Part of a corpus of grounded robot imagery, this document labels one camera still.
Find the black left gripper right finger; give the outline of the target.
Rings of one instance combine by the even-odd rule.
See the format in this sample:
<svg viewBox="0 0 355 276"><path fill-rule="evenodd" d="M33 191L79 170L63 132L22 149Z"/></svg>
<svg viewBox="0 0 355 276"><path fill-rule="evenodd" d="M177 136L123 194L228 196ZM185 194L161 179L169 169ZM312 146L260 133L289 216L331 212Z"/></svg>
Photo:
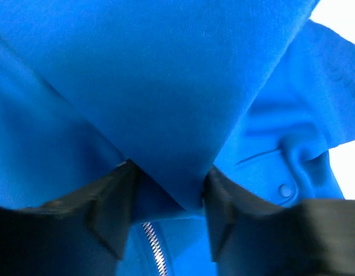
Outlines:
<svg viewBox="0 0 355 276"><path fill-rule="evenodd" d="M216 167L204 207L219 275L355 275L355 200L304 200L283 208Z"/></svg>

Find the blue zip-up jacket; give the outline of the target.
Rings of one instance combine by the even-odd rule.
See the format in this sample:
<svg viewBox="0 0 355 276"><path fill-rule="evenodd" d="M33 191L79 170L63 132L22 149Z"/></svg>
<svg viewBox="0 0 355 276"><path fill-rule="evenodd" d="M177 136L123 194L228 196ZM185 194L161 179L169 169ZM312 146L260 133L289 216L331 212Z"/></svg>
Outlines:
<svg viewBox="0 0 355 276"><path fill-rule="evenodd" d="M355 44L317 1L0 1L0 207L36 208L132 161L114 275L219 275L216 167L289 208L346 200L329 150L355 140Z"/></svg>

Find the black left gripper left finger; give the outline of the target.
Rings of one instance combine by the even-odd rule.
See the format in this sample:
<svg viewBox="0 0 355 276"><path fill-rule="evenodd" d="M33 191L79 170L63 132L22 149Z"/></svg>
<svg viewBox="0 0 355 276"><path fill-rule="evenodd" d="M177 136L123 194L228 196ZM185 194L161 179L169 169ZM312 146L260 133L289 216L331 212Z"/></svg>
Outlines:
<svg viewBox="0 0 355 276"><path fill-rule="evenodd" d="M0 275L114 275L139 178L127 161L42 206L0 207Z"/></svg>

